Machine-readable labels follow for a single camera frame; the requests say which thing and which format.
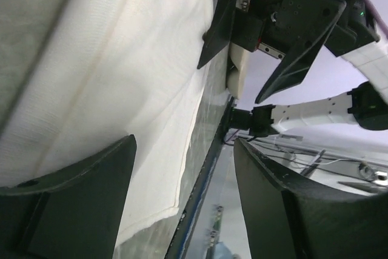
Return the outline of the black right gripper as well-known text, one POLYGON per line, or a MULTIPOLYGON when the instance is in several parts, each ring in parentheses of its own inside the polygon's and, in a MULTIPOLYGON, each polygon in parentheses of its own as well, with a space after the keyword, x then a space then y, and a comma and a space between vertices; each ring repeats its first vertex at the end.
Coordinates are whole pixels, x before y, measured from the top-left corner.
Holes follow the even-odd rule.
POLYGON ((197 69, 229 44, 232 29, 233 43, 243 49, 273 50, 281 62, 257 95, 257 104, 301 84, 322 46, 342 56, 380 39, 365 0, 250 0, 246 11, 235 14, 236 2, 217 0, 197 69))

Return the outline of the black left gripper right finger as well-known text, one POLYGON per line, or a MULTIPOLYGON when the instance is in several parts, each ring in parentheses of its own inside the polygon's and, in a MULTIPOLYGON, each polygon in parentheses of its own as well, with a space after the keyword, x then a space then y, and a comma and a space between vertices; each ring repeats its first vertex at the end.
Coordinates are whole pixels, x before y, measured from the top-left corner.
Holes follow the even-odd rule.
POLYGON ((236 179, 252 258, 386 258, 387 194, 306 178, 238 139, 236 179))

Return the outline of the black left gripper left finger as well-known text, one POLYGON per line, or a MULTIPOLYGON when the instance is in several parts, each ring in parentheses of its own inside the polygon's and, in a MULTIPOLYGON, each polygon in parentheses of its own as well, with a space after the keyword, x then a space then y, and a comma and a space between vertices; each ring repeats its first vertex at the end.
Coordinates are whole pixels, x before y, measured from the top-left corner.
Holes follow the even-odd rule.
POLYGON ((2 258, 112 258, 136 155, 125 136, 59 171, 1 188, 2 258))

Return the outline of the white cloth napkin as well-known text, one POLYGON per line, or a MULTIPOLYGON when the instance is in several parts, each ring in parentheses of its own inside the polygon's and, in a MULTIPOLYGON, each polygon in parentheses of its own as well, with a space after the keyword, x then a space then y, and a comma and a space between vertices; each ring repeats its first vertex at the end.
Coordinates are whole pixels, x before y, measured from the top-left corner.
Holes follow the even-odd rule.
POLYGON ((176 215, 212 18, 213 0, 69 0, 1 137, 1 185, 132 134, 138 149, 116 244, 176 215))

